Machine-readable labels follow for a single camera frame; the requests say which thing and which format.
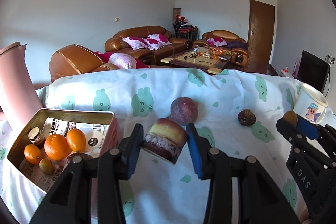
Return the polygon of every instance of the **wooden door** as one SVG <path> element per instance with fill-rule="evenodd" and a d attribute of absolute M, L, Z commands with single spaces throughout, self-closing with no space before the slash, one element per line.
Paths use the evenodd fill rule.
<path fill-rule="evenodd" d="M 274 34 L 275 7 L 250 0 L 249 61 L 269 64 Z"/>

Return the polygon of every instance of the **table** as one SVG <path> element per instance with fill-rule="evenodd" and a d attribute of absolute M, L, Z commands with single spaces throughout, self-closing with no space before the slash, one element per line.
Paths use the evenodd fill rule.
<path fill-rule="evenodd" d="M 203 47 L 197 47 L 199 52 L 209 52 L 209 49 Z M 172 56 L 161 59 L 161 62 L 168 63 L 169 65 L 175 66 L 177 68 L 195 68 L 201 69 L 202 71 L 211 74 L 217 75 L 223 70 L 228 68 L 231 63 L 232 55 L 225 55 L 228 59 L 224 61 L 223 59 L 210 59 L 204 56 L 189 57 L 194 53 L 193 49 L 188 49 L 183 52 L 179 52 Z"/>

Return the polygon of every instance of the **white paper cup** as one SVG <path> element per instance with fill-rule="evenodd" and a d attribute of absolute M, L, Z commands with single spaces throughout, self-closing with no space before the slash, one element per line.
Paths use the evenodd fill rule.
<path fill-rule="evenodd" d="M 312 86 L 301 83 L 299 97 L 293 111 L 312 124 L 320 123 L 326 114 L 328 102 L 323 94 Z"/>

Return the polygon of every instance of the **flat screen tv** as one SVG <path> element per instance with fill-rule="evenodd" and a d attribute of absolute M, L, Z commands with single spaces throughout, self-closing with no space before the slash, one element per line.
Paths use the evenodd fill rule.
<path fill-rule="evenodd" d="M 330 65 L 317 56 L 302 51 L 301 63 L 296 79 L 323 92 L 327 82 Z"/>

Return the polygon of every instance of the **wall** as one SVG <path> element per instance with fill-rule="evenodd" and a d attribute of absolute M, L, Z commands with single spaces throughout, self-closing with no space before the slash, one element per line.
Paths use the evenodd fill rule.
<path fill-rule="evenodd" d="M 275 6 L 277 27 L 277 0 L 257 0 Z M 250 19 L 250 0 L 175 0 L 181 14 L 199 28 L 200 35 L 212 30 L 228 30 L 247 41 Z"/>
<path fill-rule="evenodd" d="M 272 65 L 285 66 L 289 71 L 302 50 L 325 60 L 336 56 L 336 9 L 331 0 L 280 0 L 278 1 L 278 29 Z M 336 108 L 336 69 L 330 70 L 330 90 L 327 101 Z"/>
<path fill-rule="evenodd" d="M 174 0 L 0 0 L 0 48 L 26 43 L 33 82 L 47 84 L 56 50 L 75 43 L 104 51 L 107 39 L 135 26 L 171 30 L 173 8 Z"/>

